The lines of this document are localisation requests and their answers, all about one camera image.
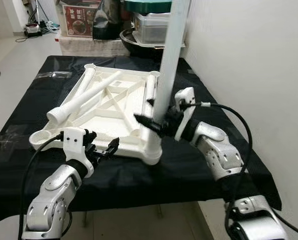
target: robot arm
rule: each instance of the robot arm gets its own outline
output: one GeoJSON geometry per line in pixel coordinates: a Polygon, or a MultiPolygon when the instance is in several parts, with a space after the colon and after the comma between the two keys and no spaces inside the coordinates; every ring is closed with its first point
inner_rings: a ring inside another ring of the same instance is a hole
{"type": "Polygon", "coordinates": [[[90,177],[100,161],[118,149],[119,139],[116,138],[106,151],[97,151],[91,144],[95,137],[95,132],[89,133],[86,129],[68,127],[64,130],[66,163],[43,182],[39,195],[31,202],[22,239],[61,238],[66,211],[82,180],[90,177]]]}
{"type": "MultiPolygon", "coordinates": [[[[135,115],[137,121],[152,129],[160,137],[169,136],[179,141],[184,139],[198,148],[204,155],[212,175],[220,184],[225,202],[235,194],[236,179],[243,166],[239,151],[230,142],[227,134],[214,126],[192,119],[195,103],[192,87],[175,95],[176,106],[169,108],[163,124],[155,123],[142,115],[135,115]]],[[[251,181],[243,174],[243,183],[251,181]]],[[[230,227],[232,239],[239,240],[287,240],[280,222],[262,195],[250,195],[250,189],[239,192],[229,217],[233,220],[230,227]]]]}

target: black bag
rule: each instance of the black bag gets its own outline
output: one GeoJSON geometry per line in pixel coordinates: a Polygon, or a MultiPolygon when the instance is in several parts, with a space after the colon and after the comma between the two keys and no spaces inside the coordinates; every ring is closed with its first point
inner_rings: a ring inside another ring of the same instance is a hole
{"type": "Polygon", "coordinates": [[[120,0],[101,0],[93,21],[93,39],[114,40],[122,31],[120,0]]]}

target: plastic storage box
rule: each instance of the plastic storage box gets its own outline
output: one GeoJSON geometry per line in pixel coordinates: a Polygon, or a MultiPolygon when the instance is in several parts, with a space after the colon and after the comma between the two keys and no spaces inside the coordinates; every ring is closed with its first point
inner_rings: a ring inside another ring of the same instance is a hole
{"type": "Polygon", "coordinates": [[[164,44],[169,24],[170,13],[149,13],[143,16],[134,13],[137,39],[142,44],[164,44]]]}

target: gray floor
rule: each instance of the gray floor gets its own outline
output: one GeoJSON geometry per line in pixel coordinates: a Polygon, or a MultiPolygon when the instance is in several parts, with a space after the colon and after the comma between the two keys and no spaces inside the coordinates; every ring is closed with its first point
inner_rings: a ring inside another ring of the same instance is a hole
{"type": "MultiPolygon", "coordinates": [[[[54,35],[23,43],[15,38],[0,40],[0,131],[49,55],[61,55],[54,35]]],[[[196,212],[187,203],[88,212],[82,226],[82,212],[74,213],[72,227],[64,240],[202,240],[206,239],[196,212]]],[[[15,240],[18,216],[0,222],[0,240],[15,240]]]]}

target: black tablecloth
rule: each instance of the black tablecloth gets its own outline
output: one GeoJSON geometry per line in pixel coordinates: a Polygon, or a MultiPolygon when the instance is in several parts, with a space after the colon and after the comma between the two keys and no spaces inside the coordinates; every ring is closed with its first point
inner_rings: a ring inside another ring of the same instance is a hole
{"type": "MultiPolygon", "coordinates": [[[[34,153],[29,136],[44,127],[46,113],[61,104],[88,63],[148,72],[160,68],[158,62],[137,57],[48,57],[0,132],[0,220],[19,213],[21,179],[34,153]]],[[[194,87],[197,101],[215,102],[185,60],[180,59],[173,94],[186,87],[194,87]]],[[[245,156],[247,143],[222,110],[197,107],[194,117],[225,130],[230,142],[245,156]]],[[[161,161],[155,166],[119,156],[102,162],[94,174],[85,179],[70,209],[128,208],[221,198],[220,189],[197,149],[187,142],[176,142],[168,137],[163,139],[162,148],[161,161]]],[[[29,175],[27,206],[38,194],[41,183],[64,161],[61,149],[39,154],[29,175]]],[[[259,193],[266,196],[272,207],[281,209],[272,176],[254,152],[248,170],[259,193]]]]}

